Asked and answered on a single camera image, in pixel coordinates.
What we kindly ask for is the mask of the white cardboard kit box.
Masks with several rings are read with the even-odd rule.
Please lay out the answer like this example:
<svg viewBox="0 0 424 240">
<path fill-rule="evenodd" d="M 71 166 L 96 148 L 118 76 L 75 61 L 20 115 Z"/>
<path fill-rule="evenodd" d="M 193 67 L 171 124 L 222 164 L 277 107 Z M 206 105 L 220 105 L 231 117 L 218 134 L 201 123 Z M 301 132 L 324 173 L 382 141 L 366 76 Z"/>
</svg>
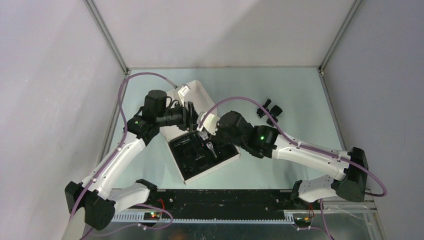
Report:
<svg viewBox="0 0 424 240">
<path fill-rule="evenodd" d="M 186 106 L 188 105 L 187 102 L 193 103 L 192 109 L 197 114 L 203 114 L 215 105 L 198 80 L 193 80 L 183 84 L 180 88 L 170 90 L 167 95 L 180 101 L 178 92 L 183 87 L 189 88 L 183 96 L 184 103 Z M 178 126 L 165 126 L 160 129 L 160 134 L 166 139 L 167 148 L 171 152 L 171 159 L 184 185 L 217 171 L 238 160 L 241 156 L 238 147 L 213 141 L 212 135 L 205 130 L 197 131 L 197 119 L 198 117 L 195 116 L 193 131 L 180 130 Z"/>
</svg>

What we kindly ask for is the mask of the black clipper guard comb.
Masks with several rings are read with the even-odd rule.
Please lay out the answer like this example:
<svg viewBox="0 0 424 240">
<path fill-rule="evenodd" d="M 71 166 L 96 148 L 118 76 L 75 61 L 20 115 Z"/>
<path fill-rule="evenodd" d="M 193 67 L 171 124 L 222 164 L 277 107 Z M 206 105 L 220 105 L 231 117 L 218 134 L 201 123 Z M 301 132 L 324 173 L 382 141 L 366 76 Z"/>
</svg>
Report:
<svg viewBox="0 0 424 240">
<path fill-rule="evenodd" d="M 266 123 L 270 126 L 274 126 L 273 122 L 271 121 L 271 119 L 273 119 L 273 121 L 275 123 L 277 123 L 278 120 L 278 116 L 282 114 L 283 110 L 278 106 L 278 105 L 274 105 L 271 110 L 268 111 L 271 118 L 269 117 L 268 120 L 266 121 Z"/>
</svg>

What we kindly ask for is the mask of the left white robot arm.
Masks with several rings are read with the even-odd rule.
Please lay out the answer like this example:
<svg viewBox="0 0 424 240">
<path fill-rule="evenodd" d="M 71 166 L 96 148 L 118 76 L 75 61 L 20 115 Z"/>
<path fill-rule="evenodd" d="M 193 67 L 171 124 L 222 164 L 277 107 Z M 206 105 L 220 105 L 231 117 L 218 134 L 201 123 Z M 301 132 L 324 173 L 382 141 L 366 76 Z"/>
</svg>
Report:
<svg viewBox="0 0 424 240">
<path fill-rule="evenodd" d="M 153 208 L 158 202 L 154 185 L 138 180 L 133 185 L 112 193 L 113 185 L 129 163 L 157 136 L 162 127 L 177 126 L 193 130 L 196 111 L 192 102 L 185 102 L 188 87 L 181 88 L 176 99 L 162 90 L 151 90 L 144 104 L 130 119 L 124 119 L 121 141 L 100 164 L 81 182 L 69 182 L 65 197 L 70 215 L 85 210 L 84 223 L 103 230 L 114 215 L 129 207 L 142 204 Z"/>
</svg>

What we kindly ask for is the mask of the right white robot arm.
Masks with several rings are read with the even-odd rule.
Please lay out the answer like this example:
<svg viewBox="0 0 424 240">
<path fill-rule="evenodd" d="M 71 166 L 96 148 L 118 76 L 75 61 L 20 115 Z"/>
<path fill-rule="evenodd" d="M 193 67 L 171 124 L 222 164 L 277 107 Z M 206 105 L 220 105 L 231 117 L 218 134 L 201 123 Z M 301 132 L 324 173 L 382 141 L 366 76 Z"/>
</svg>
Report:
<svg viewBox="0 0 424 240">
<path fill-rule="evenodd" d="M 280 159 L 323 172 L 312 180 L 298 180 L 291 193 L 291 204 L 304 209 L 319 199 L 340 197 L 362 203 L 366 196 L 368 163 L 364 150 L 320 149 L 316 145 L 285 138 L 275 127 L 252 126 L 236 111 L 222 117 L 201 112 L 196 120 L 198 132 L 206 131 L 218 143 L 237 146 L 258 159 Z"/>
</svg>

